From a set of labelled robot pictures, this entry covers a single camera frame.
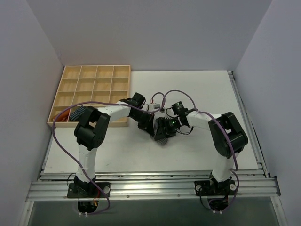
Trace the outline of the striped grey underwear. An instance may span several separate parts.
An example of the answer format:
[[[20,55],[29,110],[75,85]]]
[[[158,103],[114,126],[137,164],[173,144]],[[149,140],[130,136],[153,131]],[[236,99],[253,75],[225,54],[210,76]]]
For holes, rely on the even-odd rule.
[[[160,146],[164,146],[168,143],[168,138],[158,139],[158,118],[154,121],[154,132],[150,135],[150,138]]]

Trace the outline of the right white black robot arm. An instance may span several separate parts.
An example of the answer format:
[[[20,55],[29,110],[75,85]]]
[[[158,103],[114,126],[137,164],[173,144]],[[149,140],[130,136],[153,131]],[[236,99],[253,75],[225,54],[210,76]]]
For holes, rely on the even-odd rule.
[[[217,164],[211,172],[209,189],[214,194],[225,190],[232,171],[238,170],[237,156],[248,144],[248,138],[232,112],[210,114],[185,108],[181,101],[173,104],[174,117],[159,117],[154,124],[153,140],[166,144],[167,139],[180,132],[183,126],[201,128],[210,132],[218,152]]]

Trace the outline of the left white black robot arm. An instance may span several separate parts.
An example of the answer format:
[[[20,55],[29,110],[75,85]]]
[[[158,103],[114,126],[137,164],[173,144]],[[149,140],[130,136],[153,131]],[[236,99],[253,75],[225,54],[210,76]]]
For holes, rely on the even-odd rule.
[[[74,183],[83,197],[94,194],[95,158],[98,147],[103,143],[110,123],[130,117],[138,123],[138,128],[154,135],[154,113],[143,110],[145,98],[135,93],[132,98],[121,99],[116,104],[96,109],[89,106],[79,119],[74,135],[79,145],[78,172]]]

